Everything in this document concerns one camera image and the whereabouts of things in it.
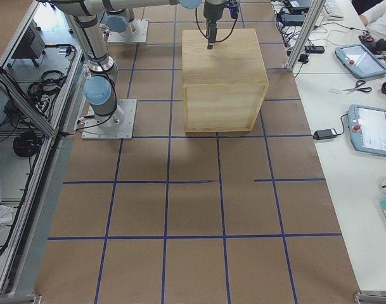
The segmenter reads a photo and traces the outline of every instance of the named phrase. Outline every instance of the white desk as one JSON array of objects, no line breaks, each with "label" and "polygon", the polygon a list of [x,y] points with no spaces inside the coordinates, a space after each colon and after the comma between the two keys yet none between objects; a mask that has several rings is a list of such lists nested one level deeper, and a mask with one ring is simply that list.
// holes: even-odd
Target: white desk
[{"label": "white desk", "polygon": [[[337,1],[345,15],[341,23],[362,26],[350,2]],[[349,31],[348,44],[358,42],[359,33]],[[386,95],[380,92],[386,76],[368,81],[373,88],[369,94],[329,92],[331,88],[350,88],[356,82],[335,58],[335,47],[328,46],[323,55],[312,54],[295,79],[312,132],[332,127],[340,132],[339,118],[351,104],[386,108]],[[359,287],[362,291],[386,290],[386,223],[379,207],[379,200],[386,196],[378,188],[378,181],[386,176],[386,157],[355,151],[349,130],[336,139],[315,144]]]}]

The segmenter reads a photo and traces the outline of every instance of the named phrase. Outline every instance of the person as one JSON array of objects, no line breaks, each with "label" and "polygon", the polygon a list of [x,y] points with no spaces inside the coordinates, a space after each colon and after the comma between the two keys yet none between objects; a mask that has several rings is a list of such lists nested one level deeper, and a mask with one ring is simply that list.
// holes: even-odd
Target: person
[{"label": "person", "polygon": [[362,15],[368,9],[374,7],[383,0],[352,0],[352,5],[358,15]]},{"label": "person", "polygon": [[386,0],[368,9],[359,17],[376,41],[381,38],[386,40]]}]

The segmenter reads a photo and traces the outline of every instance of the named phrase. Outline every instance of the keyboard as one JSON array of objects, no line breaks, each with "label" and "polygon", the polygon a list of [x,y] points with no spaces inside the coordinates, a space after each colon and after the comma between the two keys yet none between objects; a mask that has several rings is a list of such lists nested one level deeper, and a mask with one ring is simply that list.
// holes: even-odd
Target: keyboard
[{"label": "keyboard", "polygon": [[336,0],[326,0],[322,9],[325,19],[327,20],[343,20],[344,14]]}]

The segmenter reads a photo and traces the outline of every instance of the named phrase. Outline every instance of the metal mounting plate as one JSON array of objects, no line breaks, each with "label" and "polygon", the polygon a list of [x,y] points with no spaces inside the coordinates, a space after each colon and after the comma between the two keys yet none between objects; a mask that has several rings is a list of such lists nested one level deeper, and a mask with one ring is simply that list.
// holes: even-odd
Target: metal mounting plate
[{"label": "metal mounting plate", "polygon": [[149,21],[142,19],[142,20],[135,20],[135,22],[139,25],[139,32],[135,36],[123,37],[118,33],[111,32],[110,36],[108,37],[108,43],[109,44],[125,44],[125,43],[146,42],[146,36],[148,35]]},{"label": "metal mounting plate", "polygon": [[[118,127],[111,129],[102,129],[100,126],[91,127],[82,130],[81,138],[88,139],[132,139],[134,130],[136,99],[118,99],[118,106],[121,107],[125,114],[124,122]],[[89,107],[87,115],[94,115],[94,111]],[[97,124],[94,119],[86,120],[85,127]]]}]

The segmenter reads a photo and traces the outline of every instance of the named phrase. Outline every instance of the wooden box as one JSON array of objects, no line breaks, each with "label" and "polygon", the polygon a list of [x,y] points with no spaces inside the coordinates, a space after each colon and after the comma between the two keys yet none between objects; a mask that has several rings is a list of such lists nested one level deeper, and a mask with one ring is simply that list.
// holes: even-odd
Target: wooden box
[{"label": "wooden box", "polygon": [[[217,39],[228,34],[218,30]],[[252,130],[268,87],[254,29],[235,29],[213,49],[198,30],[183,31],[186,132]]]}]

